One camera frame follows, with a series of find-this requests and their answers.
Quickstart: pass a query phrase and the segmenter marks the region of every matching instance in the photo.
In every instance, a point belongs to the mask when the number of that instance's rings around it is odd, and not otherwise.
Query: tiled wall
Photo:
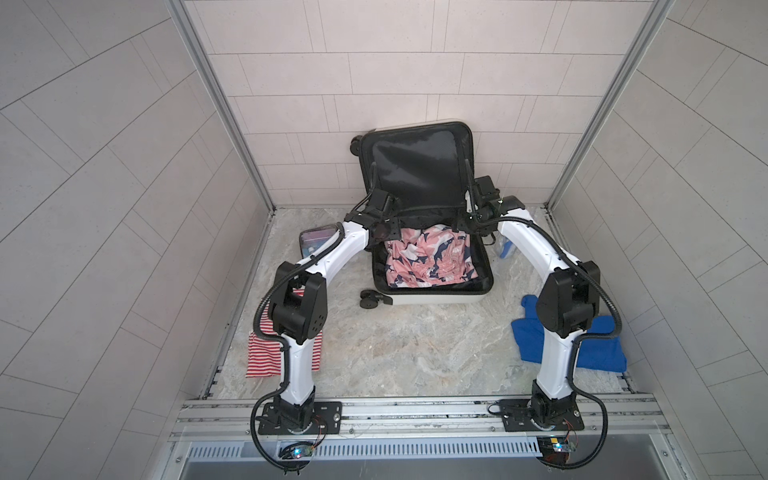
[[[161,0],[0,14],[0,477],[140,478],[267,210]]]
[[[765,25],[763,0],[678,0],[554,211],[699,480],[768,478]]]
[[[549,198],[650,2],[186,2],[279,205],[364,196],[349,141],[458,118],[476,170]]]

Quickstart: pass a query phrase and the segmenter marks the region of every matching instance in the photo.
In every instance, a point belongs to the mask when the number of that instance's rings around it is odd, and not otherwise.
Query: red and white striped cloth
[[[299,295],[304,294],[304,290],[294,290]],[[264,333],[275,334],[272,320],[266,315],[266,310],[261,316],[261,329]],[[315,337],[315,346],[312,350],[312,371],[320,370],[320,350],[323,348],[323,332]],[[253,332],[248,338],[248,368],[245,376],[247,378],[273,376],[280,374],[280,344],[262,340]]]

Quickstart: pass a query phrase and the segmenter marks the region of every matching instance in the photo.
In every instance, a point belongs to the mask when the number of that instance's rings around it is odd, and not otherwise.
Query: blue cloth
[[[541,363],[544,351],[544,327],[536,314],[536,295],[526,295],[520,304],[525,308],[525,318],[512,321],[515,342],[520,347],[520,358],[526,362]],[[614,329],[612,316],[598,316],[592,320],[589,333],[609,333]],[[626,372],[627,357],[621,351],[619,339],[585,340],[581,343],[576,366],[607,372]]]

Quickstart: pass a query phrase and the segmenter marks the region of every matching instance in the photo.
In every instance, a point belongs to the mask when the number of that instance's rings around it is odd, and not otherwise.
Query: black suitcase lid
[[[471,180],[465,159],[474,171],[472,131],[461,121],[376,130],[359,139],[366,191],[376,187],[395,196],[399,215],[465,208]]]

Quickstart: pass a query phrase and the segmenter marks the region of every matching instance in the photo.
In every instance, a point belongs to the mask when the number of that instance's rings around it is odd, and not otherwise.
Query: marble floor
[[[545,212],[531,213],[544,227]],[[212,389],[218,399],[253,399],[275,389],[278,377],[247,379],[248,334],[277,266],[300,259],[299,233],[341,221],[344,209],[284,209],[273,219],[266,248],[223,370]],[[509,323],[523,316],[520,299],[541,289],[541,278],[520,254],[500,259],[489,247],[495,285],[466,305],[380,304],[360,308],[359,291],[373,287],[370,253],[358,253],[329,285],[323,357],[314,373],[318,397],[515,395],[530,392],[537,363],[520,360]],[[614,373],[577,369],[589,392],[620,392]]]

